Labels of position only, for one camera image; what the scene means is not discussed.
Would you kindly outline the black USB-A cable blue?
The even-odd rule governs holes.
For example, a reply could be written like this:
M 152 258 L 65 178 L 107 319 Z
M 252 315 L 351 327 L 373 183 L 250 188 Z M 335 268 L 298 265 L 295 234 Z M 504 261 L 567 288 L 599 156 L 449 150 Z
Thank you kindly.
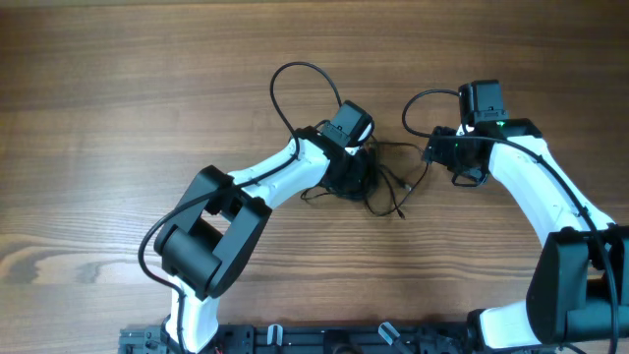
M 314 196 L 308 196 L 309 191 L 313 189 L 308 188 L 302 193 L 300 199 L 302 201 L 308 202 L 319 197 L 330 195 L 352 202 L 363 201 L 366 203 L 366 205 L 368 205 L 369 197 L 373 193 L 375 193 L 378 188 L 377 178 L 381 177 L 387 185 L 391 201 L 396 208 L 399 208 L 400 206 L 405 204 L 407 199 L 413 194 L 422 179 L 426 176 L 429 166 L 426 165 L 425 172 L 422 177 L 417 181 L 417 183 L 414 186 L 410 186 L 405 180 L 395 175 L 385 164 L 380 161 L 379 151 L 382 147 L 406 147 L 413 148 L 420 154 L 424 153 L 424 151 L 420 147 L 414 144 L 398 142 L 379 142 L 376 138 L 372 138 L 372 141 L 368 143 L 368 149 L 363 149 L 355 155 L 359 164 L 359 173 L 361 174 L 361 178 L 356 178 L 357 185 L 355 188 L 349 187 L 348 183 L 352 181 L 352 178 L 350 177 L 350 173 L 347 173 L 345 175 L 345 181 L 343 183 L 341 183 L 340 180 L 334 183 L 321 182 L 318 184 L 318 186 L 325 189 L 324 193 L 320 193 Z M 388 176 L 390 176 L 391 179 L 394 180 L 401 188 L 407 191 L 407 195 L 400 202 L 396 200 L 396 194 L 393 190 L 391 181 L 389 180 Z

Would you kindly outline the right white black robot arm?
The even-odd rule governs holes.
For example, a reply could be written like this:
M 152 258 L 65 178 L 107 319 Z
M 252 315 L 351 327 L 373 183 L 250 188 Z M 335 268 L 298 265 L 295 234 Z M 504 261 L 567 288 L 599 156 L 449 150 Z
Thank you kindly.
M 543 247 L 524 300 L 470 316 L 474 348 L 507 350 L 628 335 L 628 229 L 591 204 L 560 169 L 541 131 L 513 119 L 497 81 L 454 92 L 461 125 L 437 126 L 424 159 L 466 186 L 501 183 Z

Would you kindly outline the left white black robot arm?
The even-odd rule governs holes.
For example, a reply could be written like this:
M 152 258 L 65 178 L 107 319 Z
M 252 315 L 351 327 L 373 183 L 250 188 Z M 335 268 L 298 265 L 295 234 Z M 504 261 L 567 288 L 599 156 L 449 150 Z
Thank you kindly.
M 154 250 L 173 284 L 164 325 L 177 353 L 201 352 L 218 332 L 221 296 L 240 276 L 273 210 L 322 182 L 358 184 L 370 114 L 351 101 L 320 128 L 295 130 L 287 146 L 246 169 L 201 170 L 159 227 Z

